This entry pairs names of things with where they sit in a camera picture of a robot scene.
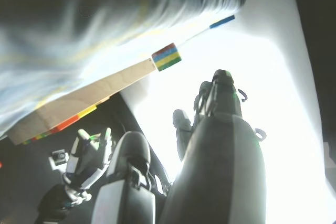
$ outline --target wooden board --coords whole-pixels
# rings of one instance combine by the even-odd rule
[[[35,110],[16,123],[7,135],[14,144],[23,143],[49,131],[86,108],[105,101],[155,70],[152,59],[148,59],[96,81]]]

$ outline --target green stripe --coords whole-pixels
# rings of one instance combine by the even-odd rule
[[[176,63],[180,62],[182,59],[180,57],[172,60],[171,62],[166,63],[165,65],[158,68],[159,71],[165,70],[166,68],[171,67],[172,65],[175,65]]]

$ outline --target dark wall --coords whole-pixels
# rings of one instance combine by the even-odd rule
[[[336,161],[336,0],[297,0],[322,117],[323,139]]]
[[[0,169],[0,223],[34,223],[42,196],[60,182],[60,173],[51,170],[48,161],[50,152],[59,149],[69,152],[78,129],[96,134],[104,127],[111,127],[112,136],[118,139],[123,135],[124,127],[127,131],[140,130],[119,94],[55,135],[28,145],[15,146],[9,139],[0,141],[0,162],[3,163]],[[89,224],[93,204],[103,183],[104,178],[101,178],[94,184],[90,189],[92,200],[72,210],[62,223]]]

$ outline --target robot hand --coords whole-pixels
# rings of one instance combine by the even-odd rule
[[[111,129],[90,136],[79,130],[72,146],[63,181],[65,190],[74,205],[91,199],[89,189],[106,171],[112,153]]]

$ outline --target translucent plastic sheet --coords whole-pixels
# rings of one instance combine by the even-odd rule
[[[121,45],[153,46],[156,35],[210,24],[244,1],[0,0],[0,135],[46,101],[139,58],[136,47]]]

